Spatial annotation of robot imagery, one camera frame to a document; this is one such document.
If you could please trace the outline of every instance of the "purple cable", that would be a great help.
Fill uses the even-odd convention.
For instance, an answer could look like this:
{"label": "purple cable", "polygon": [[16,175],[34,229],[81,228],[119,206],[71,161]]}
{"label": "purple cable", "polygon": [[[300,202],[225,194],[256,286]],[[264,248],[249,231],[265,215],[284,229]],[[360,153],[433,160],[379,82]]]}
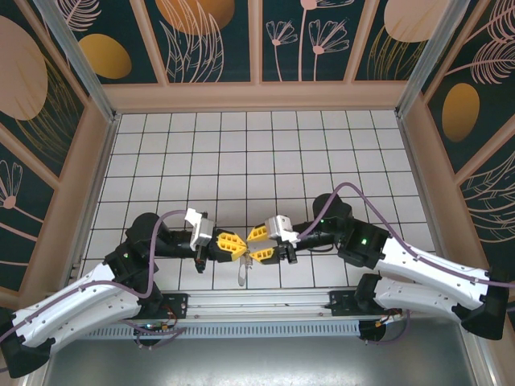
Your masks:
{"label": "purple cable", "polygon": [[[86,288],[93,287],[95,285],[112,285],[113,287],[120,288],[120,289],[122,289],[122,290],[124,290],[124,291],[126,291],[126,292],[128,292],[130,294],[133,294],[134,296],[137,296],[138,298],[141,298],[141,299],[148,298],[150,296],[150,294],[152,293],[152,287],[154,286],[155,244],[156,244],[157,238],[158,238],[159,227],[161,226],[161,224],[163,223],[163,221],[167,217],[174,216],[174,215],[185,215],[185,214],[186,214],[185,210],[169,211],[169,212],[165,213],[164,215],[162,215],[161,217],[159,217],[159,219],[155,223],[154,230],[152,231],[152,238],[150,239],[150,257],[149,257],[149,269],[148,269],[148,288],[147,288],[147,290],[146,290],[146,292],[144,294],[140,294],[139,292],[136,292],[133,289],[131,289],[129,287],[126,287],[123,284],[116,283],[114,281],[108,281],[108,280],[93,281],[91,283],[87,283],[87,284],[81,285],[81,286],[77,287],[76,289],[71,289],[68,292],[60,295],[56,299],[52,300],[51,302],[49,302],[45,306],[43,306],[40,309],[38,309],[35,313],[30,314],[29,316],[27,316],[22,322],[20,322],[16,326],[13,326],[12,328],[10,328],[6,333],[4,333],[2,336],[0,336],[0,343],[2,343],[9,335],[13,334],[17,330],[19,330],[20,328],[25,326],[27,323],[32,323],[32,319],[37,318],[44,311],[46,311],[49,308],[53,307],[55,304],[61,302],[65,298],[75,294],[77,292],[77,290],[79,290],[79,291],[85,290]],[[7,368],[0,368],[0,373],[1,372],[6,372],[6,371],[7,371]]]}
{"label": "purple cable", "polygon": [[500,282],[500,281],[490,281],[490,280],[484,280],[484,279],[479,279],[477,277],[473,277],[473,276],[468,276],[464,273],[460,273],[460,272],[455,272],[453,271],[452,269],[449,269],[447,267],[443,267],[437,263],[434,263],[433,261],[431,260],[428,260],[426,259],[425,257],[422,257],[422,256],[419,256],[416,252],[414,252],[410,246],[398,235],[397,232],[395,232],[395,229],[392,228],[392,226],[389,224],[388,221],[386,221],[385,217],[376,209],[376,207],[373,206],[373,204],[370,202],[370,200],[363,194],[362,191],[360,191],[360,189],[354,185],[353,183],[341,183],[340,185],[338,185],[335,190],[331,193],[331,195],[329,196],[328,198],[328,201],[324,204],[324,206],[322,207],[322,210],[320,211],[319,215],[316,216],[316,218],[313,220],[313,222],[311,223],[311,225],[309,227],[306,228],[306,230],[304,232],[302,232],[300,235],[299,235],[299,240],[303,239],[304,237],[306,237],[313,229],[315,229],[316,225],[320,222],[320,220],[323,218],[323,215],[325,215],[325,212],[328,211],[329,209],[329,206],[331,205],[331,202],[332,200],[336,197],[336,195],[338,194],[338,191],[340,191],[340,189],[342,187],[351,187],[364,201],[365,203],[370,207],[370,209],[372,209],[372,211],[375,213],[375,215],[377,216],[377,218],[379,218],[379,220],[381,220],[381,222],[386,226],[386,228],[389,230],[389,232],[392,234],[393,238],[395,238],[395,240],[412,256],[414,257],[415,259],[417,260],[420,260],[422,263],[425,263],[433,268],[436,268],[436,269],[439,269],[440,271],[443,271],[445,273],[449,273],[450,275],[453,275],[453,276],[456,276],[456,277],[459,277],[461,279],[464,279],[464,280],[467,280],[467,281],[470,281],[470,282],[473,282],[473,283],[480,283],[480,284],[485,284],[485,285],[493,285],[493,286],[496,286],[496,287],[505,287],[505,288],[515,288],[515,283],[503,283],[503,282]]}
{"label": "purple cable", "polygon": [[402,329],[402,331],[399,335],[397,335],[393,339],[386,340],[384,342],[379,341],[379,342],[372,342],[372,343],[374,343],[376,345],[385,345],[385,344],[397,343],[399,340],[403,339],[410,331],[410,324],[411,324],[410,314],[411,314],[411,311],[406,310],[406,325],[404,326],[404,328]]}

